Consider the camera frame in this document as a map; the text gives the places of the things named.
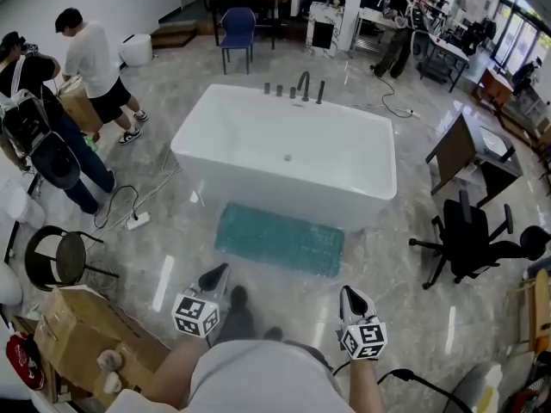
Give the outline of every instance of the blue bath mat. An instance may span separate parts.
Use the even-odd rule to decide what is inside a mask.
[[[222,213],[214,248],[254,262],[334,277],[340,269],[344,233],[229,203]]]

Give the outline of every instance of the power strip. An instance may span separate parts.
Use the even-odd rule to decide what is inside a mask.
[[[139,214],[138,220],[136,220],[133,216],[130,216],[130,218],[128,218],[128,221],[127,221],[127,228],[129,231],[133,231],[145,225],[150,220],[151,220],[151,216],[149,215],[148,212]]]

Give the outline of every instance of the black shorts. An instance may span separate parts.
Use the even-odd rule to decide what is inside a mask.
[[[121,107],[128,104],[131,96],[119,78],[109,92],[97,98],[90,98],[90,102],[102,123],[107,124],[122,116]]]

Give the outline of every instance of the freestanding bathtub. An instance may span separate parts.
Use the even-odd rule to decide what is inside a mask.
[[[195,192],[356,231],[396,195],[389,119],[211,85],[170,148]]]

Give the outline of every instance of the bathtub faucet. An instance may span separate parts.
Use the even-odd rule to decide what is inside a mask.
[[[297,90],[302,89],[302,83],[304,83],[304,78],[306,78],[306,86],[304,88],[304,96],[302,96],[302,101],[308,101],[308,89],[310,89],[310,72],[302,72],[300,76],[299,85],[296,87]]]

